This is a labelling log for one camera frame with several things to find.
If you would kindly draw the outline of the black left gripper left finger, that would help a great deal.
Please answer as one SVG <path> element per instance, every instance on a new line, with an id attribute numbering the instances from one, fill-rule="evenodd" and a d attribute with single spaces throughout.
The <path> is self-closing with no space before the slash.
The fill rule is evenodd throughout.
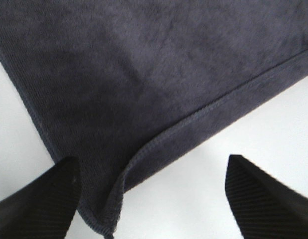
<path id="1" fill-rule="evenodd" d="M 0 239 L 63 239 L 81 196 L 79 160 L 65 157 L 0 201 Z"/>

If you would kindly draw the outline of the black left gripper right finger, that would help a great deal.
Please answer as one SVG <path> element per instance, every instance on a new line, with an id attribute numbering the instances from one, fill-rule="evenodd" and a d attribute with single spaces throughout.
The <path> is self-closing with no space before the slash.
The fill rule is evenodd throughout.
<path id="1" fill-rule="evenodd" d="M 308 198 L 241 155 L 228 159 L 225 193 L 245 239 L 308 239 Z"/>

